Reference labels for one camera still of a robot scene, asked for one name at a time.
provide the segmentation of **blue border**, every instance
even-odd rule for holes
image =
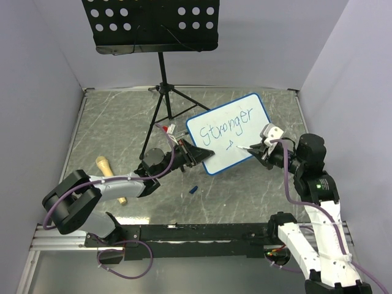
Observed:
[[[264,107],[264,104],[263,104],[262,99],[260,98],[260,96],[259,96],[257,93],[254,93],[254,92],[253,92],[253,93],[250,93],[250,94],[248,94],[248,95],[246,95],[246,96],[237,98],[237,99],[235,99],[235,100],[233,100],[233,101],[224,103],[224,104],[222,104],[222,105],[220,105],[220,106],[217,106],[217,107],[215,107],[215,108],[213,108],[213,109],[210,109],[210,110],[208,110],[208,111],[206,111],[206,112],[199,113],[198,115],[195,115],[195,116],[193,116],[193,117],[191,117],[191,118],[188,118],[188,119],[186,120],[186,122],[185,122],[185,125],[186,125],[186,129],[188,130],[188,133],[189,133],[190,138],[192,139],[192,142],[194,143],[194,145],[196,146],[196,143],[195,143],[195,140],[194,140],[194,138],[193,138],[193,136],[192,136],[192,134],[191,134],[191,132],[190,132],[190,130],[189,130],[189,128],[188,128],[188,121],[190,121],[191,119],[194,119],[194,118],[196,118],[196,117],[198,117],[198,116],[205,115],[206,113],[209,113],[210,111],[213,111],[213,110],[218,109],[218,108],[220,108],[220,107],[223,107],[223,106],[225,106],[225,105],[228,105],[228,104],[234,103],[234,102],[236,102],[236,101],[239,101],[239,100],[241,100],[241,99],[244,99],[244,98],[246,98],[246,97],[249,97],[249,96],[251,96],[251,95],[256,95],[256,96],[258,97],[258,100],[260,101],[260,104],[262,105],[262,107],[263,107],[263,109],[264,109],[264,113],[265,113],[265,115],[267,116],[268,122],[270,123],[271,120],[270,120],[270,117],[268,116],[267,111],[265,110],[265,107]],[[230,165],[230,166],[228,166],[228,167],[224,168],[223,170],[220,170],[220,171],[218,171],[218,172],[216,172],[216,173],[209,173],[208,170],[207,170],[207,168],[206,168],[205,163],[202,162],[202,164],[203,164],[204,169],[205,169],[205,171],[207,172],[207,174],[209,174],[210,176],[215,176],[215,175],[218,175],[218,174],[222,173],[222,172],[225,171],[226,169],[228,169],[228,168],[230,168],[230,167],[233,167],[234,165],[240,164],[240,163],[244,162],[245,160],[248,160],[248,159],[251,158],[251,157],[252,157],[252,155],[249,155],[247,158],[245,158],[245,159],[243,159],[243,160],[241,160],[241,161],[239,161],[239,162],[237,162],[237,163],[235,163],[235,164],[232,164],[232,165]]]

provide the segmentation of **gray floor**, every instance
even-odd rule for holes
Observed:
[[[286,130],[287,136],[298,141],[305,133],[292,91],[178,89],[210,108],[257,92],[272,122]],[[90,175],[101,175],[95,164],[95,159],[101,155],[108,158],[116,175],[135,170],[140,163],[138,157],[158,96],[157,92],[148,91],[88,91],[66,174],[82,168]],[[171,95],[171,103],[174,114],[191,106],[176,94]],[[202,111],[197,107],[176,118],[177,130],[184,130],[186,119]],[[164,116],[165,105],[162,104],[159,117]],[[149,148],[153,147],[170,150],[158,129],[150,139]],[[207,175],[202,165],[188,168],[185,173],[177,170],[160,179],[160,183],[162,186],[148,197],[128,198],[126,206],[116,200],[101,203],[96,211],[109,211],[122,224],[266,222],[278,211],[293,213],[299,221],[308,220],[303,208],[286,201],[282,170],[265,170],[253,158],[216,176]],[[196,185],[198,191],[190,194],[189,190]],[[292,197],[297,198],[293,185],[290,191]]]

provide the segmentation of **wooden handle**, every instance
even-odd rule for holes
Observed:
[[[104,176],[113,176],[113,172],[111,171],[109,161],[105,156],[98,156],[96,159],[97,167],[101,170]],[[121,205],[127,204],[127,198],[122,197],[117,199]]]

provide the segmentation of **marble tabletop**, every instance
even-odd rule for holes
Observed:
[[[298,141],[305,126],[295,92],[252,88],[178,88],[209,108],[235,98],[256,92],[262,98],[271,122]],[[146,131],[153,116],[159,93],[147,90],[88,90],[76,136],[66,163],[66,175],[82,168],[89,175],[102,175],[96,167],[98,156],[105,156],[115,175],[134,171],[143,146]],[[192,104],[172,93],[173,113]],[[175,118],[176,130],[185,130],[185,121],[204,110],[196,107]],[[158,118],[167,114],[162,104]],[[170,148],[162,132],[155,128],[147,150]],[[292,213],[299,221],[308,221],[302,207],[287,202],[284,195],[283,171],[266,170],[251,158],[216,176],[206,174],[202,165],[186,168],[185,173],[175,170],[161,178],[161,187],[143,198],[128,198],[121,206],[117,200],[99,203],[98,213],[111,212],[122,224],[224,224],[267,222],[278,211]],[[194,194],[189,191],[198,186]],[[293,198],[298,198],[290,184]]]

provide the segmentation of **tripod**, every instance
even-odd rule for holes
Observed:
[[[205,110],[209,110],[208,107],[204,106],[200,102],[197,102],[195,99],[192,99],[189,96],[186,96],[184,93],[182,93],[182,92],[178,91],[177,89],[175,89],[174,85],[171,85],[171,84],[167,83],[164,54],[162,52],[158,52],[158,57],[159,57],[160,72],[162,74],[162,82],[159,85],[155,86],[155,87],[149,88],[148,91],[157,90],[160,93],[160,95],[159,95],[157,107],[155,108],[155,112],[154,112],[153,118],[151,120],[151,124],[149,125],[149,129],[148,129],[148,132],[147,132],[147,137],[146,137],[145,143],[143,145],[143,149],[141,150],[141,153],[140,153],[140,156],[139,156],[140,160],[142,160],[144,158],[145,151],[146,151],[146,148],[147,148],[147,144],[148,144],[149,138],[151,136],[151,132],[153,131],[153,127],[154,127],[155,123],[159,123],[161,121],[164,121],[165,119],[176,118],[177,116],[182,115],[183,113],[187,112],[188,110],[191,110],[191,109],[195,108],[196,106],[202,107]],[[176,115],[173,115],[172,114],[172,108],[170,106],[170,97],[169,97],[169,92],[170,91],[180,95],[181,97],[185,98],[186,100],[191,101],[192,103],[194,103],[194,105],[189,107],[189,108],[187,108],[187,109],[185,109],[185,110],[183,110],[180,113],[177,113]],[[157,119],[157,115],[158,115],[158,111],[159,111],[159,107],[160,107],[160,105],[162,103],[162,100],[163,100],[164,96],[165,96],[165,102],[166,102],[167,116],[164,117],[164,118],[156,120]]]

